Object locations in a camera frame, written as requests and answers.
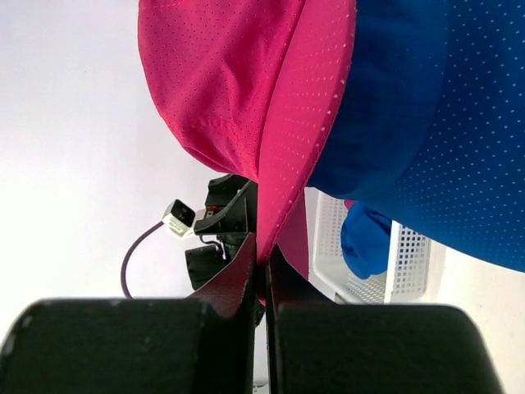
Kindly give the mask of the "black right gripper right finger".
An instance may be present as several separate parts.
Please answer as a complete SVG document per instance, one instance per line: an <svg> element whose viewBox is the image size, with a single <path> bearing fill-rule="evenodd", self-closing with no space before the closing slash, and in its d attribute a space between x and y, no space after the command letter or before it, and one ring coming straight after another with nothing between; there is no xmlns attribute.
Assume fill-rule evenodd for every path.
<svg viewBox="0 0 525 394"><path fill-rule="evenodd" d="M499 393L473 321L445 305L339 305L274 249L266 268L273 393Z"/></svg>

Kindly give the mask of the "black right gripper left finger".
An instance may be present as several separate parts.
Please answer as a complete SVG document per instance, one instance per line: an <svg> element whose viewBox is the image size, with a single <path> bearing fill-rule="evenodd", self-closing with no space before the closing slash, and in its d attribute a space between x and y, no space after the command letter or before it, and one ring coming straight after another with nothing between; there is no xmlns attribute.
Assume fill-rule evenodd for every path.
<svg viewBox="0 0 525 394"><path fill-rule="evenodd" d="M249 393L255 237L184 299L47 299L12 324L4 393Z"/></svg>

